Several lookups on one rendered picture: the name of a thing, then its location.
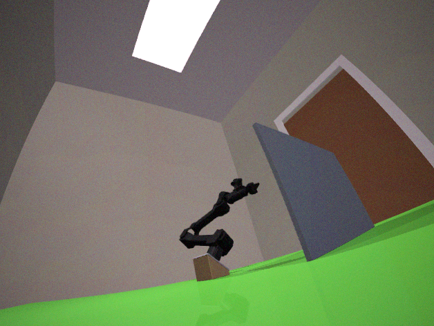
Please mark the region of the grey flat panel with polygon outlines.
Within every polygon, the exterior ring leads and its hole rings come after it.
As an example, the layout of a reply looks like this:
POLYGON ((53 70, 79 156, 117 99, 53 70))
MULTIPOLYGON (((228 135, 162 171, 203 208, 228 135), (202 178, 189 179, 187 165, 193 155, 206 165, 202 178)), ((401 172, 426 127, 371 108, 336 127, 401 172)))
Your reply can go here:
POLYGON ((375 227, 333 152, 257 122, 252 126, 307 262, 375 227))

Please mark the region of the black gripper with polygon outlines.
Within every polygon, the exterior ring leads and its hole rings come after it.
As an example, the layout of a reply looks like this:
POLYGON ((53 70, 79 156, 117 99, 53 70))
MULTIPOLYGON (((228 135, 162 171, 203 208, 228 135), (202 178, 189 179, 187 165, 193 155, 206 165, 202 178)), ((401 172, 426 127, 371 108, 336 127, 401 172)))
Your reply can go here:
POLYGON ((258 193, 257 188, 259 186, 259 183, 254 184, 253 182, 249 183, 247 186, 243 186, 243 189, 241 190, 235 190, 234 192, 237 193, 239 200, 243 199, 244 196, 247 196, 249 194, 255 194, 258 193))

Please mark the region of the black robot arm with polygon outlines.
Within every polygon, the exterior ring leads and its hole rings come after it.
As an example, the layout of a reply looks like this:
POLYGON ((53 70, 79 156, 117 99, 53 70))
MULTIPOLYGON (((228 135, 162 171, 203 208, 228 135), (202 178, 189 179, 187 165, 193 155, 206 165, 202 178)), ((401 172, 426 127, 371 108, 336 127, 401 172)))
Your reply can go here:
POLYGON ((217 229, 213 235, 200 235, 199 232, 205 225, 209 224, 212 220, 218 216, 223 216, 229 213, 229 204, 234 204, 234 202, 239 200, 239 197, 235 190, 243 189, 242 178, 236 178, 231 182, 234 187, 233 192, 220 192, 218 200, 213 206, 213 209, 201 217, 197 222, 193 222, 189 228, 186 228, 180 234, 180 241, 188 249, 194 248, 195 246, 210 246, 207 253, 213 256, 215 259, 220 261, 221 256, 226 256, 230 249, 233 247, 234 241, 230 238, 223 229, 217 229), (194 231, 194 234, 188 232, 189 229, 194 231))

